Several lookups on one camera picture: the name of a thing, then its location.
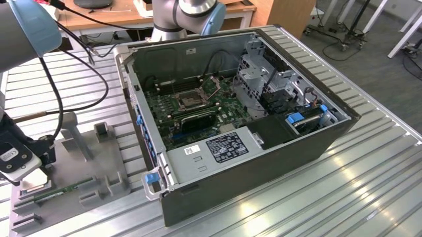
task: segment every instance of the blue latch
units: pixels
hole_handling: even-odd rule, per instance
[[[137,124],[137,126],[141,125],[143,123],[144,123],[143,117],[140,115],[137,115],[137,117],[136,117],[136,124]]]
[[[291,115],[287,116],[287,121],[288,121],[291,124],[294,124],[295,122],[298,122],[298,121],[300,121],[300,120],[303,120],[303,119],[304,119],[304,117],[302,116],[300,113],[294,113],[294,114],[291,114]]]
[[[327,105],[320,105],[320,109],[322,109],[323,112],[327,112],[328,111]]]
[[[151,184],[159,181],[159,173],[147,174],[145,181],[147,181],[147,184]]]

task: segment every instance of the wooden desk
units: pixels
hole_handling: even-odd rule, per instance
[[[300,39],[316,0],[249,0],[257,10],[251,26],[279,24]]]
[[[65,5],[89,16],[91,18],[131,28],[143,28],[153,26],[152,17],[141,17],[137,13],[132,0],[113,0],[111,7],[95,10],[91,14],[89,10],[77,7],[73,0],[64,0]],[[249,27],[255,6],[244,6],[240,2],[227,5],[225,19],[241,18],[240,29]],[[97,24],[88,19],[75,15],[68,11],[60,13],[58,22],[75,33],[75,35],[88,35],[103,32],[123,31],[124,29]],[[80,45],[69,38],[73,49],[80,49]]]

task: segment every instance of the motherboard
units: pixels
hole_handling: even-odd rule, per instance
[[[232,90],[233,78],[207,76],[155,84],[145,91],[157,130],[172,150],[252,121]]]

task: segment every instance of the slotted metal surface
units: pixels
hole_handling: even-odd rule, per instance
[[[116,127],[132,193],[33,236],[422,235],[420,136],[283,29],[273,26],[261,29],[362,114],[351,131],[312,163],[165,228],[159,201],[145,199],[139,181],[145,166],[109,56],[96,67],[107,76],[111,93],[103,103],[79,113],[79,128],[88,130],[101,120]],[[95,101],[104,87],[93,74],[61,53],[49,54],[45,59],[65,106]],[[37,61],[10,70],[5,79],[6,112],[13,117],[56,108]],[[53,131],[54,117],[20,126],[37,137]],[[8,225],[4,190],[9,190],[9,185],[1,183],[0,230]]]

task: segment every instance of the power supply label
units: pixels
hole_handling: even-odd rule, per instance
[[[217,163],[223,163],[249,152],[236,132],[207,141],[207,146]]]

